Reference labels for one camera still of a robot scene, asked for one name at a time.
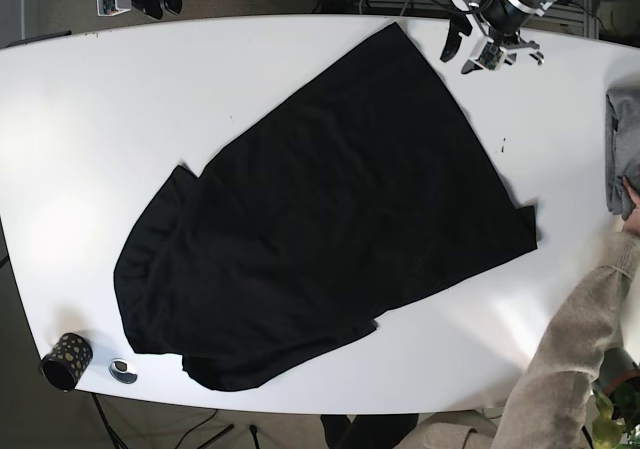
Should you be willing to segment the person's hand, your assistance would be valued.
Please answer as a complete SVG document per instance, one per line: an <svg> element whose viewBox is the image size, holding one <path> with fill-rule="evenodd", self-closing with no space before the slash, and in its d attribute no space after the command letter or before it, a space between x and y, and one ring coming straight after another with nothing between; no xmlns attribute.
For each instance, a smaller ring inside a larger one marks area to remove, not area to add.
<svg viewBox="0 0 640 449"><path fill-rule="evenodd" d="M632 209L629 212L628 217L624 220L622 231L632 234L634 236L640 236L640 196L636 190L632 187L629 180L624 177L622 179L623 186L627 195L632 203Z"/></svg>

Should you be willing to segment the beige sweater forearm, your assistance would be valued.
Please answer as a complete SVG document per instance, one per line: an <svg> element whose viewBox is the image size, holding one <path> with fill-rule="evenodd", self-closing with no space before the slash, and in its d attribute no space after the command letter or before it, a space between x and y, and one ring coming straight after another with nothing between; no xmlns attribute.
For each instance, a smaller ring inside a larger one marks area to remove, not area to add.
<svg viewBox="0 0 640 449"><path fill-rule="evenodd" d="M638 266L638 235L612 234L599 264L551 319L509 395L495 434L488 433L488 422L469 414L433 416L407 435L401 447L573 447L604 355L620 341L620 312Z"/></svg>

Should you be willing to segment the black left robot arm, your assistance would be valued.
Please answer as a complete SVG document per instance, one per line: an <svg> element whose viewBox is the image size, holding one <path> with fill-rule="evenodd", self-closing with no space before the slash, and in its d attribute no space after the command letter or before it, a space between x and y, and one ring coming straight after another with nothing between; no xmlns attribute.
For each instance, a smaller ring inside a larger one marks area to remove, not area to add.
<svg viewBox="0 0 640 449"><path fill-rule="evenodd" d="M541 65L544 55L540 45L521 37L521 28L535 16L543 16L560 0L449 0L452 11L448 33L440 60L451 61L458 53L462 39L474 31L479 38L464 63L461 73L477 70L496 71L513 65L520 54L526 54Z"/></svg>

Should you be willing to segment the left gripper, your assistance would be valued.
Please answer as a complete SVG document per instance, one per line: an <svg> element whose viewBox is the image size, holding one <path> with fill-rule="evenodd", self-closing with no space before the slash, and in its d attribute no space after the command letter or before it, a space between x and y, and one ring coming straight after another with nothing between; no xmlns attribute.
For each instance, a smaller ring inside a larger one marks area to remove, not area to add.
<svg viewBox="0 0 640 449"><path fill-rule="evenodd" d="M536 11L523 5L519 0L450 0L454 12L449 17L447 37L440 60L444 63L452 60L458 53L462 37L471 36L477 31L479 37L489 36L496 41L514 39L515 55L525 54L537 64L544 63L540 45L533 40L525 40L520 30ZM461 74L467 75L484 67L468 59L461 68Z"/></svg>

